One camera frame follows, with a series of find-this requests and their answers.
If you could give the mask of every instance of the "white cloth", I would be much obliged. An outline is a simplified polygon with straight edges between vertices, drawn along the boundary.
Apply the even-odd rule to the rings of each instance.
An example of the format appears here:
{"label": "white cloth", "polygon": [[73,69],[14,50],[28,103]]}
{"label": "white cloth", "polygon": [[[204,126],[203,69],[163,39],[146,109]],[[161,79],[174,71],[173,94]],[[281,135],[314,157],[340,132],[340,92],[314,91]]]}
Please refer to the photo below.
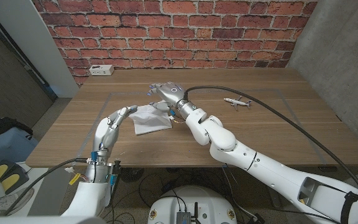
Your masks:
{"label": "white cloth", "polygon": [[138,106],[137,111],[129,117],[134,120],[135,134],[172,128],[168,113],[163,113],[150,105]]}

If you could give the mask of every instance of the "white robot body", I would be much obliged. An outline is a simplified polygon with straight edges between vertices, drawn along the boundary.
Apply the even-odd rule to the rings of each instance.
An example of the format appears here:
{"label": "white robot body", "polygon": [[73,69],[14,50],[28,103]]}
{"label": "white robot body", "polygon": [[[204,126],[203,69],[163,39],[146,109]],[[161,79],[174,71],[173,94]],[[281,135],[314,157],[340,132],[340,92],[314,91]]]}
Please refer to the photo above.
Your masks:
{"label": "white robot body", "polygon": [[[187,185],[174,189],[178,197],[182,198],[187,206],[187,212],[190,215],[195,215],[195,203],[198,203],[198,217],[197,219],[202,224],[208,223],[225,223],[235,224],[237,223],[236,214],[234,213],[232,205],[215,191],[206,187]],[[183,202],[176,197],[164,197],[175,196],[175,193],[170,190],[163,194],[161,199],[154,202],[150,209],[148,224],[174,224],[177,223],[177,215],[179,212],[179,203],[181,211],[185,211]]]}

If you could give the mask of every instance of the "power strip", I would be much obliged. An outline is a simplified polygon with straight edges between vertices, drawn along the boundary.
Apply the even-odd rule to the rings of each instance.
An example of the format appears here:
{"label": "power strip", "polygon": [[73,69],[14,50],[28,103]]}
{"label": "power strip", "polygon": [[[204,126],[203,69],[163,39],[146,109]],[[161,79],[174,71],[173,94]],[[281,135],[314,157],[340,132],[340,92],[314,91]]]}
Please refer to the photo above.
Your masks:
{"label": "power strip", "polygon": [[92,75],[111,75],[114,67],[112,65],[92,65],[89,71]]}

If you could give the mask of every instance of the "toy airplane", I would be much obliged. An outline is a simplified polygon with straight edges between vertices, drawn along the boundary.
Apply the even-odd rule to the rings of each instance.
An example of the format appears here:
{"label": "toy airplane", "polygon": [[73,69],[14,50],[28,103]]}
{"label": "toy airplane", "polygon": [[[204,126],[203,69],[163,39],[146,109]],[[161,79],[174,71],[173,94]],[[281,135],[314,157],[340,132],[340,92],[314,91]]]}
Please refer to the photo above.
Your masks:
{"label": "toy airplane", "polygon": [[230,98],[223,98],[224,101],[227,101],[229,103],[231,103],[232,106],[234,106],[234,109],[236,109],[236,111],[238,111],[237,109],[237,105],[241,105],[241,106],[247,106],[249,109],[249,104],[251,103],[251,100],[247,101],[247,102],[243,102],[240,101],[242,96],[240,96],[238,99],[230,99]]}

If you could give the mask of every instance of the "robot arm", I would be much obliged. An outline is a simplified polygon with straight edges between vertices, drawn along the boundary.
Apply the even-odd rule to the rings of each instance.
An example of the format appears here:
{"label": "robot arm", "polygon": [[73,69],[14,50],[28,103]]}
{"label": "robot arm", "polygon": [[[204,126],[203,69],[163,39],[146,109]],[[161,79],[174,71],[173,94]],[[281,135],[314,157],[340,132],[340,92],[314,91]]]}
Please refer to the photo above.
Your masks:
{"label": "robot arm", "polygon": [[[341,223],[358,223],[358,189],[336,179],[289,168],[239,142],[222,122],[183,100],[176,84],[153,84],[149,93],[159,94],[179,110],[195,140],[211,143],[210,154],[218,161],[237,166],[283,195],[302,212],[328,217]],[[315,223],[332,223],[307,215]]]}

